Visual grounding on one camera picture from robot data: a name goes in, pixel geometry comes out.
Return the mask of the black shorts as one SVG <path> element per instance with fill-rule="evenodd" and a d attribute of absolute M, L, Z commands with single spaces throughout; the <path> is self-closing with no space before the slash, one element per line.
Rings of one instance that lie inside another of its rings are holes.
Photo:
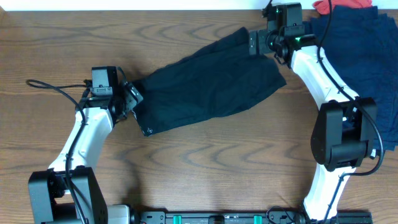
<path fill-rule="evenodd" d="M 143 97 L 134 116 L 151 136 L 248 110 L 286 81 L 273 59 L 249 54 L 242 27 L 133 84 Z"/>

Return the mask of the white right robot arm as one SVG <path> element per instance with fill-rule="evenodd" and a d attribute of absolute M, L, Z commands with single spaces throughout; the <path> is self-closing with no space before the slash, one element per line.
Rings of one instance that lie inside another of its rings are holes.
<path fill-rule="evenodd" d="M 288 66 L 308 88 L 318 108 L 310 139 L 317 166 L 302 208 L 288 223 L 371 223 L 369 212 L 340 212 L 338 201 L 350 177 L 371 158 L 381 166 L 385 151 L 376 125 L 377 106 L 360 97 L 338 75 L 322 47 L 323 39 L 307 34 L 298 2 L 269 3 L 262 15 L 264 30 L 249 34 L 249 53 L 272 53 Z"/>

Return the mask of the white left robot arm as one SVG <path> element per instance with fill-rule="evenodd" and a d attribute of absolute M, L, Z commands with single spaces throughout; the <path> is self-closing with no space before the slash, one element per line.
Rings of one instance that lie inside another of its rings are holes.
<path fill-rule="evenodd" d="M 132 223 L 128 205 L 107 205 L 95 168 L 115 124 L 143 97 L 119 67 L 94 67 L 75 105 L 75 124 L 58 157 L 29 178 L 35 223 Z"/>

